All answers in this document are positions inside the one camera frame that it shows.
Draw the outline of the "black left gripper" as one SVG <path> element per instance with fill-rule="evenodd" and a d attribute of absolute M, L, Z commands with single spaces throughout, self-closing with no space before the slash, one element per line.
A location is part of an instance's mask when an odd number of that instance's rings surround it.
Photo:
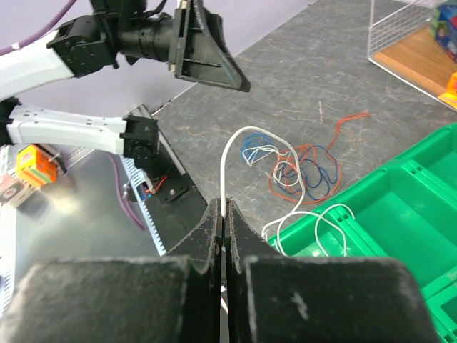
<path fill-rule="evenodd" d="M 174 12 L 169 70 L 177 79 L 250 92 L 251 82 L 230 60 L 222 18 L 202 1 L 179 1 Z"/>

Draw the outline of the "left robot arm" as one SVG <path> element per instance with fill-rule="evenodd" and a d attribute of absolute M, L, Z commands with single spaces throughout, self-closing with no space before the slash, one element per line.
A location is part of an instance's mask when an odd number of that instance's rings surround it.
<path fill-rule="evenodd" d="M 153 118 L 122 116 L 175 78 L 248 92 L 222 20 L 201 1 L 173 14 L 145 1 L 92 1 L 90 14 L 1 51 L 1 143 L 56 144 L 134 161 L 153 181 L 173 160 Z"/>

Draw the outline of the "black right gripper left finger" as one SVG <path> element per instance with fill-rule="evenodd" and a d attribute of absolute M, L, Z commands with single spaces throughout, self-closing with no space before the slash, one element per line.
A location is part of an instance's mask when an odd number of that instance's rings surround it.
<path fill-rule="evenodd" d="M 217 342 L 221 203 L 159 258 L 55 259 L 21 280 L 3 342 Z"/>

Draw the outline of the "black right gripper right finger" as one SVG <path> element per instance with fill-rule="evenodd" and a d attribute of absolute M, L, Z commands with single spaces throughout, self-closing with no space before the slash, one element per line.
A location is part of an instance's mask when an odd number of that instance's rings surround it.
<path fill-rule="evenodd" d="M 231 342 L 437 342 L 412 273 L 386 257 L 285 257 L 224 218 Z"/>

